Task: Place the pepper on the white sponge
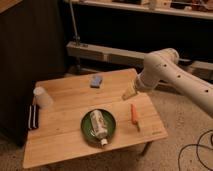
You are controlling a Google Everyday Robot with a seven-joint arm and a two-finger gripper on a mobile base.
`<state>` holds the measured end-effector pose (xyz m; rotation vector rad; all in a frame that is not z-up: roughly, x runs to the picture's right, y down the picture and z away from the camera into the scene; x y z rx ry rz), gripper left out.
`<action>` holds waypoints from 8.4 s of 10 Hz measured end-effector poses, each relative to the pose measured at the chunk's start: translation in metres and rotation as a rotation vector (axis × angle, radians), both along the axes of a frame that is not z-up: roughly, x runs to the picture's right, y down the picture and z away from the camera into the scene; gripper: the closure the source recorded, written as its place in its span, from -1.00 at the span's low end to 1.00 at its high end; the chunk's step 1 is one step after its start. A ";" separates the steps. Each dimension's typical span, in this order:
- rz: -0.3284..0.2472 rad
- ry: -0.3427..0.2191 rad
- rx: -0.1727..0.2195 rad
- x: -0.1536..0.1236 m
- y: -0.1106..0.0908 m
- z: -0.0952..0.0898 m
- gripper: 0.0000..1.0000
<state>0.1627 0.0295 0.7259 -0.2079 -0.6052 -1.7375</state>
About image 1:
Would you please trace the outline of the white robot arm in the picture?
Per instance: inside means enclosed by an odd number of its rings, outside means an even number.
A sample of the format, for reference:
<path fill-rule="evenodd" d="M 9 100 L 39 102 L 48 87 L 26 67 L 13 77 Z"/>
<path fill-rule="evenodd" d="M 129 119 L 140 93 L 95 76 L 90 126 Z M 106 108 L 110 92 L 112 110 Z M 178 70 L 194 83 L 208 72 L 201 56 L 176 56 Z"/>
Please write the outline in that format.
<path fill-rule="evenodd" d="M 142 72 L 130 83 L 122 99 L 127 100 L 139 92 L 151 91 L 163 80 L 213 118 L 213 85 L 178 67 L 178 61 L 179 54 L 173 48 L 147 53 Z"/>

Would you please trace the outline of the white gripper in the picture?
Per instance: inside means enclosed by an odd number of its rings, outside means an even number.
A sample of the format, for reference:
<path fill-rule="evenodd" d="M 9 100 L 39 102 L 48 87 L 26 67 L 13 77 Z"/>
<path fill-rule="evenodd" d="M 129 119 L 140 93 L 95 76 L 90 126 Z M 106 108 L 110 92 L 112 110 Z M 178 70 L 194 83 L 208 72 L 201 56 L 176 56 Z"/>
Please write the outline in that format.
<path fill-rule="evenodd" d="M 148 83 L 141 74 L 138 74 L 134 80 L 134 86 L 129 86 L 122 95 L 123 100 L 127 100 L 135 96 L 138 92 L 148 92 L 157 86 L 156 82 Z"/>

